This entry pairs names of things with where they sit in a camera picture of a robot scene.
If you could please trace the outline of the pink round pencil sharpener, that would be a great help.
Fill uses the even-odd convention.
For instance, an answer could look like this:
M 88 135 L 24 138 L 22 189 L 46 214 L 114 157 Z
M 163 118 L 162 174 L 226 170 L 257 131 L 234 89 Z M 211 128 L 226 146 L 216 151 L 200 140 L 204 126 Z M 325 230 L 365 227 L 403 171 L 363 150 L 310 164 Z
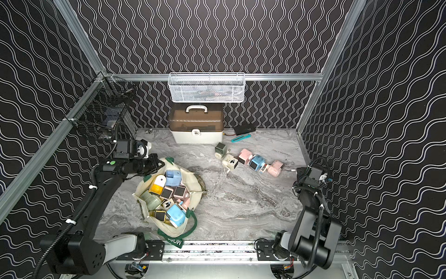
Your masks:
M 268 174 L 273 177 L 278 177 L 283 170 L 284 164 L 280 160 L 273 161 L 267 169 Z

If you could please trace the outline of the cream tote bag green handles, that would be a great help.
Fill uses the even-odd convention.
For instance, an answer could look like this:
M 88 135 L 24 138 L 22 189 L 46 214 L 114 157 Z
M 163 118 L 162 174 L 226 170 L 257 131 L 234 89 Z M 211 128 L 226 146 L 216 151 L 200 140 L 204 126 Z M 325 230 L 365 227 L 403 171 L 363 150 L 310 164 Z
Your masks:
M 140 206 L 144 221 L 154 223 L 158 227 L 159 236 L 177 248 L 182 248 L 184 239 L 197 228 L 195 209 L 206 192 L 206 186 L 198 174 L 175 164 L 173 158 L 161 160 L 165 162 L 165 167 L 155 174 L 144 176 L 132 196 Z M 164 186 L 160 196 L 151 194 L 149 187 L 152 181 L 156 176 L 164 175 L 166 170 L 180 170 L 181 184 L 177 187 Z M 174 204 L 178 204 L 186 212 L 185 222 L 178 228 L 171 225 L 166 214 Z

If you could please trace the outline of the blue square pencil sharpener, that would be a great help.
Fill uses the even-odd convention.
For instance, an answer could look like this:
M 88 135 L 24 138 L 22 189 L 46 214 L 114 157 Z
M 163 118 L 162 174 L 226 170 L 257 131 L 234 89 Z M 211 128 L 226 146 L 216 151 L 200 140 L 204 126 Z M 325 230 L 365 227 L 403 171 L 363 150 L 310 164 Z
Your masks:
M 250 160 L 249 167 L 256 172 L 264 173 L 267 168 L 267 163 L 262 156 L 254 155 Z

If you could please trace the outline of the green pencil sharpener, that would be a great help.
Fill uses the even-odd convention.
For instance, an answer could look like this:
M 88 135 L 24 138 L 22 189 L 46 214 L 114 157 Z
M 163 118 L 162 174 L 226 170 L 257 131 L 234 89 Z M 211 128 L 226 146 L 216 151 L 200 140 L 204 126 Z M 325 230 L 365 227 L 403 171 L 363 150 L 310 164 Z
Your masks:
M 226 144 L 218 143 L 214 147 L 214 155 L 217 159 L 223 159 L 228 153 L 228 147 Z

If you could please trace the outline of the cream white pencil sharpener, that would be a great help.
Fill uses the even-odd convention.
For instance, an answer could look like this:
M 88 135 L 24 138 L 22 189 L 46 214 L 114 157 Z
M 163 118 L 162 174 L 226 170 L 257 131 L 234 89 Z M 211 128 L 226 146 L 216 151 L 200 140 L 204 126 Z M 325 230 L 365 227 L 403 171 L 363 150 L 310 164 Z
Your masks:
M 222 160 L 222 165 L 227 169 L 228 173 L 234 171 L 238 163 L 238 158 L 234 157 L 230 153 L 227 153 Z

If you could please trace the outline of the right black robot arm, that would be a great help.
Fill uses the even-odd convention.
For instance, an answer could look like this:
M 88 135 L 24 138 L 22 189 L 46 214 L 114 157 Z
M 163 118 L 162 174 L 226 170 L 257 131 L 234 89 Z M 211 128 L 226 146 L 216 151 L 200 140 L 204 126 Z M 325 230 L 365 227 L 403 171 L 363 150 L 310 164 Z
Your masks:
M 334 259 L 341 235 L 341 224 L 327 210 L 319 183 L 308 182 L 308 175 L 297 179 L 293 193 L 303 209 L 291 232 L 278 237 L 278 248 L 294 258 L 303 260 L 306 269 L 328 269 Z

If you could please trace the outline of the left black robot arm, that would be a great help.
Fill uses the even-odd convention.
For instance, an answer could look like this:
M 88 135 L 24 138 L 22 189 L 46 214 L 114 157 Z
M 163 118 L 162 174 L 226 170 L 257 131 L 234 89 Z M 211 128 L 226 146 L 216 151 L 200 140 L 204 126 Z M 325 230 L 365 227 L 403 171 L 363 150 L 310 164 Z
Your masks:
M 43 255 L 32 278 L 37 279 L 44 264 L 54 274 L 93 275 L 101 267 L 123 255 L 144 258 L 147 247 L 141 233 L 123 234 L 108 243 L 97 242 L 95 232 L 99 221 L 115 192 L 128 175 L 153 175 L 165 163 L 152 153 L 146 159 L 110 159 L 93 167 L 88 192 L 73 215 L 56 234 L 40 241 Z

